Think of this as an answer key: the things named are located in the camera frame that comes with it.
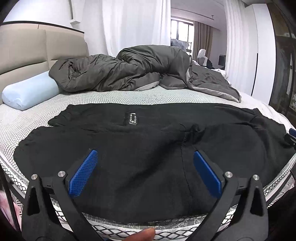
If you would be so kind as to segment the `person's left hand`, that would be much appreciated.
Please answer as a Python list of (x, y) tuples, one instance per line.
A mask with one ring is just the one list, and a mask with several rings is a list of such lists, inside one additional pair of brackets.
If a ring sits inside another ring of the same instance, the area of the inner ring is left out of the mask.
[(125, 241), (152, 241), (156, 235), (155, 229), (150, 227), (125, 238)]

